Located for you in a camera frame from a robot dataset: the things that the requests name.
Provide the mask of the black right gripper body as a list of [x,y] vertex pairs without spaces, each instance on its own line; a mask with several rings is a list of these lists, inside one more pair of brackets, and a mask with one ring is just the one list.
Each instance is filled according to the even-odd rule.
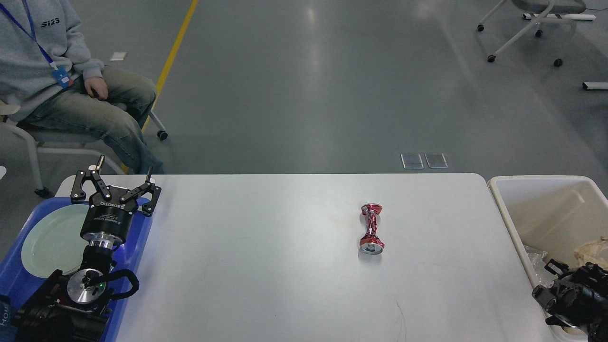
[[548,325],[572,327],[584,333],[606,333],[607,271],[600,266],[581,266],[549,287],[554,296],[546,305]]

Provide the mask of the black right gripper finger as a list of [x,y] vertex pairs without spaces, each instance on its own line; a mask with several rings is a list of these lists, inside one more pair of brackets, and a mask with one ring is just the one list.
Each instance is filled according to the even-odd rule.
[[550,287],[537,285],[532,290],[532,297],[548,314],[561,314],[564,312],[563,294],[565,294],[565,286],[556,284]]
[[555,260],[551,258],[549,262],[546,263],[544,269],[555,275],[557,278],[563,278],[565,276],[570,275],[570,267],[568,264]]

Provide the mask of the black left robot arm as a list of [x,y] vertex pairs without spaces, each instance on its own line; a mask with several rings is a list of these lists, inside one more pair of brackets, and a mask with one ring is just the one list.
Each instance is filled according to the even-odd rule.
[[152,216],[161,188],[147,171],[135,189],[106,185],[104,164],[76,174],[72,204],[88,204],[80,237],[87,242],[74,271],[55,270],[19,308],[12,324],[18,342],[98,342],[109,321],[108,306],[134,295],[140,288],[133,271],[117,270],[114,251],[126,243],[135,214]]

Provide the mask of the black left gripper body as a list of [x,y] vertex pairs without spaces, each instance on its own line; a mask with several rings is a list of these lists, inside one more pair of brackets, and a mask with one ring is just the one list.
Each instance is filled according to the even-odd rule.
[[80,231],[81,238],[91,242],[100,235],[109,235],[113,237],[115,245],[126,243],[138,208],[139,204],[133,199],[124,204],[89,200],[89,210]]

